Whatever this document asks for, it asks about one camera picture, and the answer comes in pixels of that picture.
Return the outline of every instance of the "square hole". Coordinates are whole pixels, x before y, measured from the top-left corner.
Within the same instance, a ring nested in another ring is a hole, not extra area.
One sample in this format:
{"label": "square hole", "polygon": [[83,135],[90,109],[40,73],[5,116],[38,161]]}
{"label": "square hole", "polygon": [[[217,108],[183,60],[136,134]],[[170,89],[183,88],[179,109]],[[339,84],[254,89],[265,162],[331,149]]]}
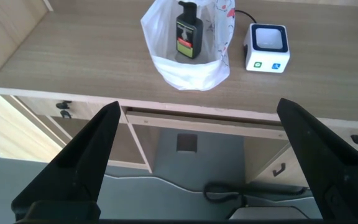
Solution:
{"label": "square hole", "polygon": [[197,152],[196,134],[178,134],[177,152]]}

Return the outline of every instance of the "pump dispenser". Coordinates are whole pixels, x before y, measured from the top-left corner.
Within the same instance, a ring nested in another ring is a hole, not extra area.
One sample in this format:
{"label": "pump dispenser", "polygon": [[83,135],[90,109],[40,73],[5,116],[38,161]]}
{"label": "pump dispenser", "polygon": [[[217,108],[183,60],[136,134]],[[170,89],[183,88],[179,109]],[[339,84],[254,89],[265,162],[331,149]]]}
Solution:
{"label": "pump dispenser", "polygon": [[203,21],[197,18],[197,5],[180,1],[183,13],[177,17],[177,50],[194,59],[201,52],[203,42]]}

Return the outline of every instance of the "black cable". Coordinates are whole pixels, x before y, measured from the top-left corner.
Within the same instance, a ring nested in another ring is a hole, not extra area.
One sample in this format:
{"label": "black cable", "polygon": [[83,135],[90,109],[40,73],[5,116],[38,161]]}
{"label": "black cable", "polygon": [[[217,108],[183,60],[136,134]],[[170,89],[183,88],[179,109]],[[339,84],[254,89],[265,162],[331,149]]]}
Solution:
{"label": "black cable", "polygon": [[[267,189],[249,187],[249,186],[238,188],[222,182],[210,182],[204,186],[203,195],[204,198],[211,203],[224,203],[230,200],[236,200],[237,198],[242,196],[243,198],[241,198],[242,199],[241,204],[242,206],[244,206],[247,203],[245,194],[259,193],[259,194],[276,194],[276,195],[285,195],[285,196],[301,196],[304,193],[306,193],[307,190],[308,190],[307,187],[303,187],[301,190],[297,192],[288,192],[283,190],[271,190],[271,189],[267,190]],[[233,192],[233,194],[225,195],[219,198],[211,198],[208,196],[208,193],[226,193],[226,192]]]}
{"label": "black cable", "polygon": [[250,17],[250,18],[253,20],[254,23],[258,23],[258,22],[254,19],[254,17],[252,17],[248,12],[244,12],[243,10],[238,10],[238,9],[236,9],[235,12],[241,12],[241,13],[247,15],[248,17]]}

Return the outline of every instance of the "blue button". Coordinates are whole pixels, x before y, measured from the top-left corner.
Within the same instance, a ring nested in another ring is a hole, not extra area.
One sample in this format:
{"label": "blue button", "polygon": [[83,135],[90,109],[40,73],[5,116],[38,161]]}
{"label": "blue button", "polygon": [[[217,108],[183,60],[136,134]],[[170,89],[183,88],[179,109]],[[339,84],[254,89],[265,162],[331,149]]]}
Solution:
{"label": "blue button", "polygon": [[276,69],[276,70],[277,70],[277,69],[280,68],[280,66],[281,66],[281,64],[279,64],[279,63],[274,63],[272,69]]}

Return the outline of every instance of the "white plastic bag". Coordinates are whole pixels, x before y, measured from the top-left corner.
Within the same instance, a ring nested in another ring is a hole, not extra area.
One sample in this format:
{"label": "white plastic bag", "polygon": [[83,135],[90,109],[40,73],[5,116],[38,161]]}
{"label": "white plastic bag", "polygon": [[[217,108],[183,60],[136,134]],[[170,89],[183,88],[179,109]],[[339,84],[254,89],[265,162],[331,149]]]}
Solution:
{"label": "white plastic bag", "polygon": [[234,0],[182,0],[197,4],[203,21],[201,53],[195,59],[177,52],[179,0],[155,0],[140,20],[155,68],[178,90],[210,90],[230,74],[227,48],[234,32]]}

